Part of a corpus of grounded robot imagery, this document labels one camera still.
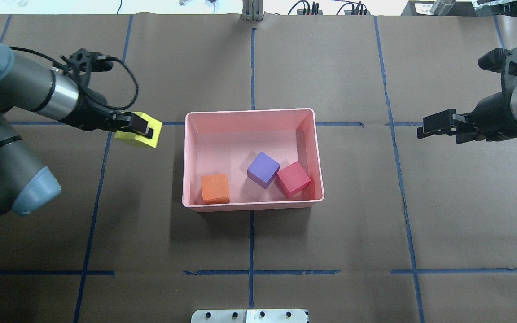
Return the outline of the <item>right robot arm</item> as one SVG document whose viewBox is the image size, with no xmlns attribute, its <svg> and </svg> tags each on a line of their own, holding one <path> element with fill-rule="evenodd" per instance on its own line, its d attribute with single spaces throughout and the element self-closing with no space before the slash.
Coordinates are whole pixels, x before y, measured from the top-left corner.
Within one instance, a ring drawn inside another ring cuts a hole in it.
<svg viewBox="0 0 517 323">
<path fill-rule="evenodd" d="M 517 138 L 517 47 L 493 49 L 478 59 L 478 66 L 500 74 L 501 91 L 480 100 L 472 112 L 447 109 L 425 117 L 417 130 L 419 139 L 448 135 L 463 144 Z"/>
</svg>

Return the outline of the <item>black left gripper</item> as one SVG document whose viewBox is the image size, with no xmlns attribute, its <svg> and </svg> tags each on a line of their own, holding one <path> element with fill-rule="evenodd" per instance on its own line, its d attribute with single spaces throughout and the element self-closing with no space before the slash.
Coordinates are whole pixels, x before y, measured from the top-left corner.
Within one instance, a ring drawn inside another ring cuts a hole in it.
<svg viewBox="0 0 517 323">
<path fill-rule="evenodd" d="M 106 107 L 106 98 L 89 88 L 93 72 L 112 70 L 113 62 L 106 55 L 81 48 L 63 59 L 69 68 L 67 76 L 76 85 L 78 98 L 72 112 L 59 122 L 83 131 L 112 131 L 118 139 L 152 139 L 155 130 L 145 119 L 132 112 L 112 112 Z"/>
</svg>

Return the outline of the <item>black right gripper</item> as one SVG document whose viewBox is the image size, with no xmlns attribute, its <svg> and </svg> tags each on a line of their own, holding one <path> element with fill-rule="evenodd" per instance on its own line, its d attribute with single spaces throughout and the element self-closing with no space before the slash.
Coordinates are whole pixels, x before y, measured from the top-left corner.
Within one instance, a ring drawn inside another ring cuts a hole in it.
<svg viewBox="0 0 517 323">
<path fill-rule="evenodd" d="M 423 119 L 418 139 L 448 135 L 470 141 L 499 142 L 517 138 L 517 47 L 496 48 L 480 59 L 478 66 L 500 74 L 501 92 L 478 102 L 466 116 L 447 109 Z"/>
</svg>

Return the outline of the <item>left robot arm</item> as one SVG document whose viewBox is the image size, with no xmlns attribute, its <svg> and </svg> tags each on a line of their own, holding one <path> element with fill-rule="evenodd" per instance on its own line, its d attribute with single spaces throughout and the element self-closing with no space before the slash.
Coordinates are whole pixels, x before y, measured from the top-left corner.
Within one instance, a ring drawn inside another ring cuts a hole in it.
<svg viewBox="0 0 517 323">
<path fill-rule="evenodd" d="M 25 216 L 61 193 L 56 177 L 25 143 L 5 115 L 14 108 L 35 113 L 83 131 L 110 131 L 139 147 L 158 145 L 162 123 L 142 112 L 129 112 L 138 97 L 138 82 L 124 65 L 135 87 L 131 102 L 111 106 L 89 88 L 93 72 L 107 72 L 123 62 L 111 55 L 79 49 L 56 61 L 27 48 L 0 43 L 0 216 Z"/>
</svg>

